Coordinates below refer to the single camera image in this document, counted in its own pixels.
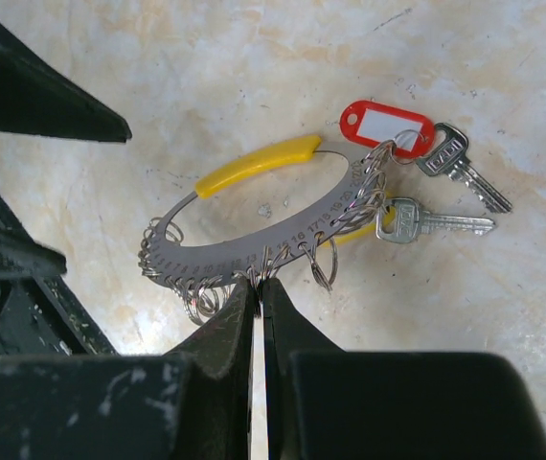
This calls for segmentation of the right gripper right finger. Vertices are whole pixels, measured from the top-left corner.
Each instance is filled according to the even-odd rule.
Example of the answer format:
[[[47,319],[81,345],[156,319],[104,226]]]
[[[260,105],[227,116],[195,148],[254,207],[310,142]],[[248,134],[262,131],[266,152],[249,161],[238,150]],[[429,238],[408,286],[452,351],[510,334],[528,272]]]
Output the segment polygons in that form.
[[[261,284],[272,459],[546,459],[546,432],[503,357],[351,352]]]

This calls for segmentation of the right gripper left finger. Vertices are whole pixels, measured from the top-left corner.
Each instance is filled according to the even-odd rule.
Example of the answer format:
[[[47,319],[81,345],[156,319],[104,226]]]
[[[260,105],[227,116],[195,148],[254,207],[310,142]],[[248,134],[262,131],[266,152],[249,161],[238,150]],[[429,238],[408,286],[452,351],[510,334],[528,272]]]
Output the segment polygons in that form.
[[[159,356],[0,356],[0,459],[246,459],[255,290]]]

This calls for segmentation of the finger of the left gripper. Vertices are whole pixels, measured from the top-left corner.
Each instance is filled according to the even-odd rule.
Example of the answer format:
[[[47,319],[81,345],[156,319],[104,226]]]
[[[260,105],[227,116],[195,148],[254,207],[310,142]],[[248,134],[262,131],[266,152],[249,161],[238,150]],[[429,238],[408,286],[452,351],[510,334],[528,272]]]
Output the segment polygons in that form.
[[[117,112],[35,54],[0,23],[0,132],[125,143]]]

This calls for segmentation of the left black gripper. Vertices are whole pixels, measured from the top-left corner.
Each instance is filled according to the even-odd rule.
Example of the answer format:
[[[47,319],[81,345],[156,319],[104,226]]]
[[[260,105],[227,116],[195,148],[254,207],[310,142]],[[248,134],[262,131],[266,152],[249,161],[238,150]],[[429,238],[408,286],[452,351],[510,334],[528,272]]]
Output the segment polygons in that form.
[[[61,265],[59,255],[33,241],[0,196],[0,356],[114,354],[58,276]]]

